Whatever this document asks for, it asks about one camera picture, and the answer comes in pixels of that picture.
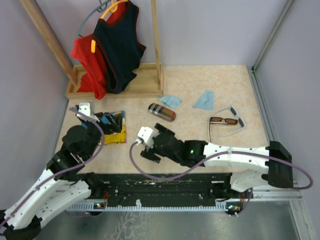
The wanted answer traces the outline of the brown tortoise sunglasses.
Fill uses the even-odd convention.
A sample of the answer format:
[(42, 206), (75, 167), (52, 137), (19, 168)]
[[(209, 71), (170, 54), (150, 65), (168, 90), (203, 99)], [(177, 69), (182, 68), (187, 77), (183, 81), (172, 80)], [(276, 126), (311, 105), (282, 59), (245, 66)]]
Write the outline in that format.
[(218, 117), (218, 116), (211, 116), (208, 120), (208, 138), (209, 141), (211, 142), (211, 125), (214, 124), (220, 124), (220, 125), (237, 125), (238, 120), (233, 119), (233, 118), (223, 118), (223, 117)]

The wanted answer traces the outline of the light blue cleaning cloth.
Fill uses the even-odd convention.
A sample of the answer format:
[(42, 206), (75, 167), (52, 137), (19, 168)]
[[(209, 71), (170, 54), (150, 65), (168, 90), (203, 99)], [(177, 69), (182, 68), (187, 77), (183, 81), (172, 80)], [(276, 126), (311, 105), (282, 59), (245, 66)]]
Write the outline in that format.
[(193, 105), (193, 108), (212, 111), (214, 109), (214, 92), (206, 90)]

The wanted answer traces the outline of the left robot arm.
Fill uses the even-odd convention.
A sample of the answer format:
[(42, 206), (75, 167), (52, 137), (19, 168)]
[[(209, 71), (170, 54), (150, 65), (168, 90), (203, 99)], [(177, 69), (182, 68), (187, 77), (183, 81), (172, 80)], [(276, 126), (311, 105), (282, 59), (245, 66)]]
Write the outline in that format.
[(81, 125), (71, 127), (62, 146), (34, 185), (12, 207), (1, 210), (0, 227), (7, 240), (33, 240), (53, 218), (87, 198), (99, 198), (106, 184), (94, 172), (78, 172), (102, 150), (106, 122), (77, 113)]

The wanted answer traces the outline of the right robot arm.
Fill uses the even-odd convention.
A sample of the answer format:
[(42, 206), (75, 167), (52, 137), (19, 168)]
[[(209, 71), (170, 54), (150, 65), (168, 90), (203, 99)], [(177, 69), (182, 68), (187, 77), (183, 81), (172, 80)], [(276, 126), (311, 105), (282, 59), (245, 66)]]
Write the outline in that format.
[(144, 145), (143, 158), (159, 163), (162, 157), (192, 168), (228, 167), (239, 169), (233, 172), (223, 185), (223, 192), (235, 198), (250, 188), (269, 185), (279, 189), (291, 189), (293, 170), (292, 156), (278, 141), (257, 148), (231, 147), (203, 140), (182, 141), (175, 133), (161, 124), (155, 129), (142, 126), (137, 139)]

